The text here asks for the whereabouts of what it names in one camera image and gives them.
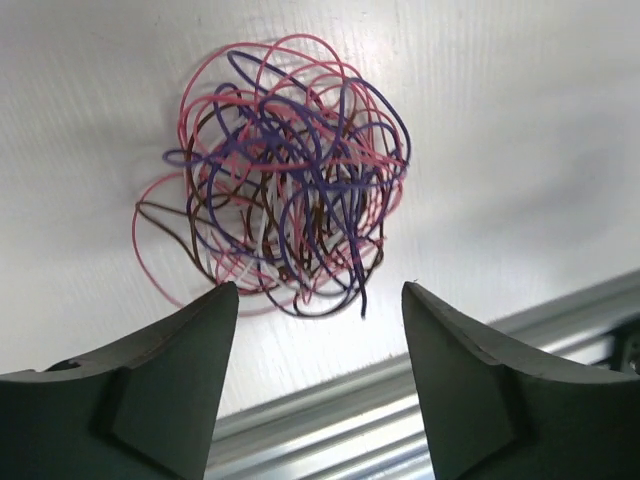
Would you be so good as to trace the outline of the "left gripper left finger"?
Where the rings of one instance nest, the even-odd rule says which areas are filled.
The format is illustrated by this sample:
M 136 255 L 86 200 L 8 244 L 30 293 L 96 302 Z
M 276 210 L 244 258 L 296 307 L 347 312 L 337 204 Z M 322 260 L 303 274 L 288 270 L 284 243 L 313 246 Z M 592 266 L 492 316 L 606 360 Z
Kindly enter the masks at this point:
M 1 378 L 5 479 L 200 479 L 238 319 L 225 283 L 111 344 Z

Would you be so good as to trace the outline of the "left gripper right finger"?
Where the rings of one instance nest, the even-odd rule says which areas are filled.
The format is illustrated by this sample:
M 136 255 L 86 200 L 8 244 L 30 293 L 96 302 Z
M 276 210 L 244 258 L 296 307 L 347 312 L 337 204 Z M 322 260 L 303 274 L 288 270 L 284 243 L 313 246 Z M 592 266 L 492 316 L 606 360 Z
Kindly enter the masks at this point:
M 635 479 L 639 380 L 495 330 L 422 286 L 402 315 L 439 479 Z

